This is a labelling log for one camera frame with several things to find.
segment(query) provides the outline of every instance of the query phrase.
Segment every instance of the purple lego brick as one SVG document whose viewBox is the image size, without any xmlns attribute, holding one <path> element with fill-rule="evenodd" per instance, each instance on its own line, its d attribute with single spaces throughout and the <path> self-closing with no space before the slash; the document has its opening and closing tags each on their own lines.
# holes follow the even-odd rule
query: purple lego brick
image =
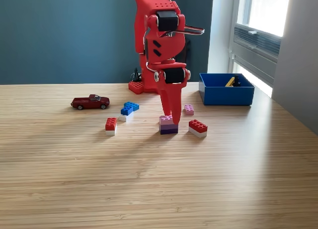
<svg viewBox="0 0 318 229">
<path fill-rule="evenodd" d="M 189 116 L 194 115 L 194 109 L 192 105 L 184 105 L 185 114 Z"/>
<path fill-rule="evenodd" d="M 172 125 L 173 124 L 172 116 L 160 116 L 159 123 L 161 125 Z"/>
<path fill-rule="evenodd" d="M 178 129 L 161 130 L 160 134 L 161 135 L 178 134 Z"/>
<path fill-rule="evenodd" d="M 159 130 L 172 130 L 172 129 L 178 129 L 179 125 L 159 125 Z"/>
</svg>

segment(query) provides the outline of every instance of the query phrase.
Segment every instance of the white wall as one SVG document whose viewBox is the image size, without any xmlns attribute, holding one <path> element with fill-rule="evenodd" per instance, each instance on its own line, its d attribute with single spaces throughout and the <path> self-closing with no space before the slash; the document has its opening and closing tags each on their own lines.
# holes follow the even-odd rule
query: white wall
<svg viewBox="0 0 318 229">
<path fill-rule="evenodd" d="M 213 0 L 208 73 L 227 73 L 234 0 Z"/>
<path fill-rule="evenodd" d="M 318 0 L 290 0 L 272 98 L 318 134 Z"/>
</svg>

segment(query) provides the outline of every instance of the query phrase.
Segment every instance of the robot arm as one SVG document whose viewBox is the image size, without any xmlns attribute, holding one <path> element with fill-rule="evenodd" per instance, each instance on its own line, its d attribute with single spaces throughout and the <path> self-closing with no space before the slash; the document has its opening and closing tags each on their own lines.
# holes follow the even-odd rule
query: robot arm
<svg viewBox="0 0 318 229">
<path fill-rule="evenodd" d="M 174 1 L 136 0 L 136 3 L 136 52 L 140 54 L 144 91 L 159 93 L 164 114 L 172 115 L 173 122 L 178 124 L 181 90 L 191 74 L 186 64 L 177 63 L 173 57 L 184 48 L 185 34 L 201 35 L 204 29 L 187 26 Z"/>
</svg>

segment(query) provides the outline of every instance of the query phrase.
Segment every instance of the window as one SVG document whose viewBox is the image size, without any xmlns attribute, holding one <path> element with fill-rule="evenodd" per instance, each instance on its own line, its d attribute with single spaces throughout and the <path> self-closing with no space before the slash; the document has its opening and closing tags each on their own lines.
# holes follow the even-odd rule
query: window
<svg viewBox="0 0 318 229">
<path fill-rule="evenodd" d="M 273 86 L 289 0 L 234 0 L 229 72 L 235 63 Z"/>
<path fill-rule="evenodd" d="M 95 95 L 95 99 L 96 99 L 97 101 L 100 101 L 100 96 Z"/>
<path fill-rule="evenodd" d="M 266 95 L 269 97 L 272 97 L 272 91 L 273 88 L 271 88 L 269 85 L 264 83 L 262 80 L 260 80 L 255 75 L 251 74 L 248 70 L 246 70 L 243 66 L 234 63 L 234 70 L 233 73 L 236 74 L 243 74 L 244 77 L 246 77 L 247 80 L 249 80 L 254 86 L 261 89 Z"/>
<path fill-rule="evenodd" d="M 283 36 L 289 0 L 239 0 L 237 23 Z"/>
</svg>

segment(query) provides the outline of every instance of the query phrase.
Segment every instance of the red toy car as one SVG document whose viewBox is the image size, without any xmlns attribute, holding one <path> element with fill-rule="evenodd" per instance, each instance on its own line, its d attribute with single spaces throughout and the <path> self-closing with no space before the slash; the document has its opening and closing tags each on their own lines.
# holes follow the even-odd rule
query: red toy car
<svg viewBox="0 0 318 229">
<path fill-rule="evenodd" d="M 71 106 L 77 108 L 78 110 L 83 110 L 84 108 L 106 109 L 106 107 L 109 106 L 109 98 L 91 94 L 89 97 L 74 98 Z"/>
</svg>

